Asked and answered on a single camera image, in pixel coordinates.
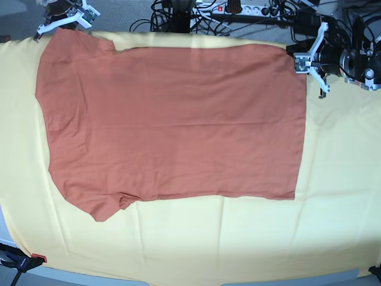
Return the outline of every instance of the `t-shirt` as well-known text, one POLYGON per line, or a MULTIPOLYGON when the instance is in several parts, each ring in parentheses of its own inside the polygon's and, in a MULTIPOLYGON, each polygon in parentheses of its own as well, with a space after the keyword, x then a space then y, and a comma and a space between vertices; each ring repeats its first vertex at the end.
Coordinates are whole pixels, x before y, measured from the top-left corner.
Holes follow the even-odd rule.
POLYGON ((59 29, 36 98, 49 171, 97 221, 135 201, 293 199, 306 80, 281 48, 133 48, 59 29))

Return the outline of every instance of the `yellow bedsheet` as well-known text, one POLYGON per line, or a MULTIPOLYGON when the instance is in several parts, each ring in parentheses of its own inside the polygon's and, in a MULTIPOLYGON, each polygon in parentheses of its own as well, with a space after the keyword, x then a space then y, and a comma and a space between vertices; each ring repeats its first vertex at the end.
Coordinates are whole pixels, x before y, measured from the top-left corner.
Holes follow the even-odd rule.
MULTIPOLYGON (((94 35, 113 40, 119 50, 253 43, 175 34, 94 35)), ((34 96, 48 41, 0 45, 0 204, 13 240, 26 253, 46 255, 48 267, 157 286, 365 271, 380 262, 380 91, 329 77, 331 92, 319 100, 318 85, 308 78, 295 201, 212 196, 137 202, 96 223, 62 198, 48 172, 45 127, 34 96)))

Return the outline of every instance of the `floor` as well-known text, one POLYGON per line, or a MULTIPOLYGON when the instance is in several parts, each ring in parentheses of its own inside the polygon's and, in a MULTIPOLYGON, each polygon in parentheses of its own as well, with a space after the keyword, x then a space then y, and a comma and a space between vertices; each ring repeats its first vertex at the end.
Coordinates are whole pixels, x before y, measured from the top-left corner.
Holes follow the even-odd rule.
MULTIPOLYGON (((38 0, 0 0, 0 35, 11 35, 13 40, 33 36, 42 23, 44 8, 38 0)), ((150 18, 153 0, 88 0, 100 13, 93 30, 128 31, 140 18, 150 18)), ((242 0, 244 4, 264 5, 268 0, 242 0)), ((322 5, 324 12, 333 11, 336 4, 322 5)), ((243 24, 232 24, 233 28, 243 24)), ((148 32, 149 25, 141 25, 137 32, 148 32)), ((233 38, 256 39, 269 42, 292 43, 289 29, 276 26, 252 25, 230 35, 233 38)))
MULTIPOLYGON (((257 282, 257 283, 242 283, 242 284, 224 284, 222 286, 379 286, 378 279, 373 276, 355 279, 357 271, 346 271, 341 273, 293 279, 288 281, 273 281, 273 282, 257 282)), ((16 275, 15 269, 9 269, 0 266, 0 285, 9 286, 16 275)), ((139 281, 116 280, 118 286, 148 286, 147 283, 139 281)), ((56 279, 49 279, 29 273, 22 274, 18 280, 17 286, 83 286, 84 284, 73 284, 56 279)), ((105 284, 88 284, 91 286, 104 286, 105 284)))

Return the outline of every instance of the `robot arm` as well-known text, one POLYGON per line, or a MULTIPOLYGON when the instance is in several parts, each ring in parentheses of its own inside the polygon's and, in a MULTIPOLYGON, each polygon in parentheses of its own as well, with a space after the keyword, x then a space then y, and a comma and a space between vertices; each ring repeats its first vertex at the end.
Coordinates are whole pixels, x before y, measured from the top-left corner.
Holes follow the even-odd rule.
POLYGON ((375 91, 381 88, 381 39, 370 41, 364 36, 366 25, 358 18, 352 27, 352 39, 334 18, 326 17, 314 40, 287 46, 294 58, 296 73, 312 75, 320 85, 324 98, 329 92, 326 77, 330 74, 344 77, 346 83, 375 91))
POLYGON ((94 20, 101 15, 86 0, 43 0, 42 4, 46 10, 43 15, 45 22, 38 27, 35 41, 44 33, 60 26, 70 29, 80 24, 85 29, 90 28, 94 20))

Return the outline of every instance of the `metal bracket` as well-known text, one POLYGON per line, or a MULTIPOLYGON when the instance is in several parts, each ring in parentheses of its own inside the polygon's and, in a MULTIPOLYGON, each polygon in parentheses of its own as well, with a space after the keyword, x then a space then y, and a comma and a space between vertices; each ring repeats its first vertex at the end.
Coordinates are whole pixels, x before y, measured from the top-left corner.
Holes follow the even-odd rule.
POLYGON ((93 6, 89 5, 86 0, 82 0, 82 9, 78 9, 74 15, 71 15, 67 18, 55 21, 49 25, 41 24, 37 29, 37 34, 35 35, 34 40, 37 41, 41 38, 41 35, 54 30, 57 27, 63 26, 65 24, 78 22, 85 29, 88 29, 92 26, 94 20, 101 15, 93 6))
POLYGON ((329 92, 329 85, 318 74, 318 68, 313 67, 312 62, 318 60, 317 49, 324 40, 324 33, 328 30, 328 23, 322 22, 317 32, 317 37, 308 52, 296 52, 293 55, 296 73, 306 73, 312 75, 319 83, 321 90, 325 93, 329 92))

